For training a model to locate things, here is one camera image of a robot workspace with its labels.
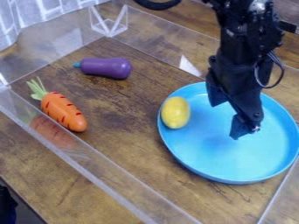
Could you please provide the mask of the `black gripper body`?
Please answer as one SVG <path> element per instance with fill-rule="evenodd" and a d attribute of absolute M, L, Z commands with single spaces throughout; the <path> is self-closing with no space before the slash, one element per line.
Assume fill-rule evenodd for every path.
<path fill-rule="evenodd" d="M 260 92 L 266 85 L 273 62 L 264 56 L 253 64 L 234 65 L 220 53 L 209 57 L 209 71 L 225 94 L 230 107 L 248 120 L 253 120 L 253 114 L 264 117 L 261 109 Z"/>

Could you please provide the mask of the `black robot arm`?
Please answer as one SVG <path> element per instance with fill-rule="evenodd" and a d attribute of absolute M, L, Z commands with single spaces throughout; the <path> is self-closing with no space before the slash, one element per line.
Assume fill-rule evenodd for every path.
<path fill-rule="evenodd" d="M 238 139 L 260 130 L 264 118 L 260 93 L 276 84 L 274 55 L 284 31 L 272 0 L 202 0 L 210 4 L 220 27 L 218 50 L 209 56 L 205 87 L 209 105 L 226 102 L 234 109 L 229 136 Z"/>

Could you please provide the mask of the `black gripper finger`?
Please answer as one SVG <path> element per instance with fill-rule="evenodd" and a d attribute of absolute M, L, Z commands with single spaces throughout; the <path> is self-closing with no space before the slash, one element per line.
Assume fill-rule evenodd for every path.
<path fill-rule="evenodd" d="M 253 120 L 248 120 L 242 115 L 234 114 L 230 122 L 229 137 L 237 140 L 246 134 L 253 134 L 260 131 L 260 117 L 258 113 L 253 114 Z"/>
<path fill-rule="evenodd" d="M 228 98 L 221 91 L 220 84 L 217 83 L 213 73 L 208 73 L 205 77 L 205 88 L 209 98 L 209 105 L 216 107 L 221 103 L 224 103 Z"/>

